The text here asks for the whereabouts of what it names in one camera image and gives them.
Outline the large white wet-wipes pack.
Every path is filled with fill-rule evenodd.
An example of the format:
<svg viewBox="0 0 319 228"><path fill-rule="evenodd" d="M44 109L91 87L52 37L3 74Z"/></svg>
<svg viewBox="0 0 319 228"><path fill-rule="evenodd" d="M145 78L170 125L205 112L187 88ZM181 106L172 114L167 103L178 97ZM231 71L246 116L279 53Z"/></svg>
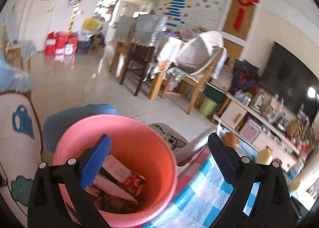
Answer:
<svg viewBox="0 0 319 228"><path fill-rule="evenodd" d="M112 195L114 197L124 199L126 201L132 202L135 205L138 205L137 200L132 195L124 191L122 188L120 188L117 184L113 183L109 179L101 176L100 174L95 177L93 185L104 191L108 195Z"/></svg>

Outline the pink plastic bucket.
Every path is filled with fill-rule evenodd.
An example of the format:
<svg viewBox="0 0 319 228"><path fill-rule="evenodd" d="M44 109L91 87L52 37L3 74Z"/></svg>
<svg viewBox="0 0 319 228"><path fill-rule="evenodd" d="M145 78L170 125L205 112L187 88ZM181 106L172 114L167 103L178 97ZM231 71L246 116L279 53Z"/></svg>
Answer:
<svg viewBox="0 0 319 228"><path fill-rule="evenodd" d="M170 203L177 185L177 163L170 146L146 124L119 115L95 115L73 124L57 144L53 164L79 158L106 134L111 154L147 179L138 196L138 212L100 214L111 227L135 227L158 216Z"/></svg>

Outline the yellow pear left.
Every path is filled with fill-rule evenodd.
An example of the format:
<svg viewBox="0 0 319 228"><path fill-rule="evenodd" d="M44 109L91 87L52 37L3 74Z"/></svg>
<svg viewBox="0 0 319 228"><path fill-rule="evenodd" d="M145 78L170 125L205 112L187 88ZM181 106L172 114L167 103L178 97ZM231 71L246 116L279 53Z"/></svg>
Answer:
<svg viewBox="0 0 319 228"><path fill-rule="evenodd" d="M272 160L272 152L268 146L261 150L255 157L255 163L257 164L269 165L272 162Z"/></svg>

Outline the brown bun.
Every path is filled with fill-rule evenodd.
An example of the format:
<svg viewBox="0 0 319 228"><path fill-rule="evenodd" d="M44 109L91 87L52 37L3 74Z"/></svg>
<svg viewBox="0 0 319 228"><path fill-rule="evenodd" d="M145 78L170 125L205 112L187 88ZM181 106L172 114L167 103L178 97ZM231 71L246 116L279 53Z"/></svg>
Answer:
<svg viewBox="0 0 319 228"><path fill-rule="evenodd" d="M239 144L240 144L238 137L235 134L230 132L227 132L223 135L222 141L225 146L232 147L232 148L237 148L239 147Z"/></svg>

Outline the red gold candy wrapper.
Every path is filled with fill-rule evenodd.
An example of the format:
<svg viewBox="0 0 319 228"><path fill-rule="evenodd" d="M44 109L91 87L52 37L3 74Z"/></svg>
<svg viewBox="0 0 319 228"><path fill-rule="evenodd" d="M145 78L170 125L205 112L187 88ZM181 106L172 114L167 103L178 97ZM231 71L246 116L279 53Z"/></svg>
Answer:
<svg viewBox="0 0 319 228"><path fill-rule="evenodd" d="M146 183L146 178L138 173L133 173L131 177L122 183L122 186L127 193L131 194L133 197L137 197Z"/></svg>

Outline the pink storage box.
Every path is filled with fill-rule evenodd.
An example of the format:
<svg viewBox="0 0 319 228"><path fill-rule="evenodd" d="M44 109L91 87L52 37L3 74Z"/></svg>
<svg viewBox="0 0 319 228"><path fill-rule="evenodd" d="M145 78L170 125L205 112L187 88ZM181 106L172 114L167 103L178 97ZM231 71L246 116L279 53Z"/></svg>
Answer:
<svg viewBox="0 0 319 228"><path fill-rule="evenodd" d="M248 142L252 143L261 131L260 124L256 123L252 119L246 120L242 126L239 134L245 138Z"/></svg>

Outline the blue white checkered tablecloth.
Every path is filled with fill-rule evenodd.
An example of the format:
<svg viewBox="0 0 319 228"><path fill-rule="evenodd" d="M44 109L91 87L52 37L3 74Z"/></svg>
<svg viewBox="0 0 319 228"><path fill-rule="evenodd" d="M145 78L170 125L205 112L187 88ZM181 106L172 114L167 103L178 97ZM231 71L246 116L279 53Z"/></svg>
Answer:
<svg viewBox="0 0 319 228"><path fill-rule="evenodd" d="M233 187L224 180L208 146L206 150L204 161L195 169L192 179L168 207L158 217L144 224L144 227L211 227L229 199ZM241 157L247 156L253 162L257 156L257 151L244 142L241 142L237 153ZM311 212L307 212L305 216L298 216L293 204L291 205L293 227L316 226L309 219Z"/></svg>

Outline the red chinese knot decoration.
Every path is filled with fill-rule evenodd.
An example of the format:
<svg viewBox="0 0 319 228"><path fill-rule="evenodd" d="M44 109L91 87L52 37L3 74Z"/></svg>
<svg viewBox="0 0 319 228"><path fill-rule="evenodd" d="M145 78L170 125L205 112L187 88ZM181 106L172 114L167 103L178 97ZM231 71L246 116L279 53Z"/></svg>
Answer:
<svg viewBox="0 0 319 228"><path fill-rule="evenodd" d="M237 16L235 19L235 22L233 24L233 27L236 31L239 32L243 19L244 19L244 14L245 14L245 10L247 7L254 5L254 4L258 4L260 2L260 0L237 0L237 2L239 3L239 9L237 12Z"/></svg>

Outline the red apple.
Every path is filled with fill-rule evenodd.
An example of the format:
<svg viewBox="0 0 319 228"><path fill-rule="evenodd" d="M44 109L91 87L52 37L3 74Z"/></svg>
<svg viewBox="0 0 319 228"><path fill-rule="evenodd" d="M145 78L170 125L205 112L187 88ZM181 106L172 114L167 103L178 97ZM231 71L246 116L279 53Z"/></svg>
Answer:
<svg viewBox="0 0 319 228"><path fill-rule="evenodd" d="M273 159L273 161L277 162L280 166L282 165L282 161L280 159L278 159L278 158Z"/></svg>

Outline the blue round stool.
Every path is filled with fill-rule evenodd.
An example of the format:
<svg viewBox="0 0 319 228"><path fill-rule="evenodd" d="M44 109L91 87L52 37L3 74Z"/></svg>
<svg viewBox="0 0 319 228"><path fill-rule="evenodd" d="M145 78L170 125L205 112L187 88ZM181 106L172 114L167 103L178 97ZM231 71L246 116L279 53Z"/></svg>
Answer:
<svg viewBox="0 0 319 228"><path fill-rule="evenodd" d="M62 135L76 122L94 115L119 115L119 112L109 104L89 104L71 107L49 116L43 126L44 147L50 153L55 153Z"/></svg>

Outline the white patterned sofa cushion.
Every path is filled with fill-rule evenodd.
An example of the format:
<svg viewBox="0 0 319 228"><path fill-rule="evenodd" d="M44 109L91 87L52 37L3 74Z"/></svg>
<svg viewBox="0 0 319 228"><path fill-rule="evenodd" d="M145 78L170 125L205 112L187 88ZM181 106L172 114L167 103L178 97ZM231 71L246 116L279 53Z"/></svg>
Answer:
<svg viewBox="0 0 319 228"><path fill-rule="evenodd" d="M29 98L20 93L2 93L1 206L22 227L28 226L29 198L42 152L42 131Z"/></svg>

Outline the red gift boxes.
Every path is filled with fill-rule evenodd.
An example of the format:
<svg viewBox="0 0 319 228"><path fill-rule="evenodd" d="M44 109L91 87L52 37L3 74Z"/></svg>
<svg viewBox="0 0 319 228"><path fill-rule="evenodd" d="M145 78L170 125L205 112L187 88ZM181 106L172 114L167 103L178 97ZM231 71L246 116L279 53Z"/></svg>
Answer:
<svg viewBox="0 0 319 228"><path fill-rule="evenodd" d="M63 31L51 32L47 35L45 43L45 55L67 55L76 54L78 47L78 35Z"/></svg>

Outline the tan cardboard box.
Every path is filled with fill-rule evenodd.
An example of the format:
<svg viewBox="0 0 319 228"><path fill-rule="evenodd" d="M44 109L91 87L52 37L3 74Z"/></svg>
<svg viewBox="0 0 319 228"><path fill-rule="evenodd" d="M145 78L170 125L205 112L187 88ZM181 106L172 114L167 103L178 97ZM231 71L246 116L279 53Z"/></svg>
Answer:
<svg viewBox="0 0 319 228"><path fill-rule="evenodd" d="M132 176L132 171L112 154L105 158L102 168L120 183Z"/></svg>

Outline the yellow pear right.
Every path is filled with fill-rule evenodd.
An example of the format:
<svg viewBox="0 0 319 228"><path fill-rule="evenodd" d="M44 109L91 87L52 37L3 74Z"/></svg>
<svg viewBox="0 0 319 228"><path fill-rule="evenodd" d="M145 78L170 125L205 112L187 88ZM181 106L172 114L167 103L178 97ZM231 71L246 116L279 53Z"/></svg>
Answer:
<svg viewBox="0 0 319 228"><path fill-rule="evenodd" d="M296 191L299 188L301 182L302 179L300 177L295 177L288 185L289 192Z"/></svg>

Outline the black television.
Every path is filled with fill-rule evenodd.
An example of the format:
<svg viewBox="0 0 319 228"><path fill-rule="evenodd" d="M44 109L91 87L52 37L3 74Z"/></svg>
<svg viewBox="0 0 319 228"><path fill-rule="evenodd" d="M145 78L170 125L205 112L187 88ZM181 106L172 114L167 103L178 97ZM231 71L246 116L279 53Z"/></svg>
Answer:
<svg viewBox="0 0 319 228"><path fill-rule="evenodd" d="M294 114L302 111L313 124L318 113L318 77L296 56L274 42L260 86L278 94Z"/></svg>

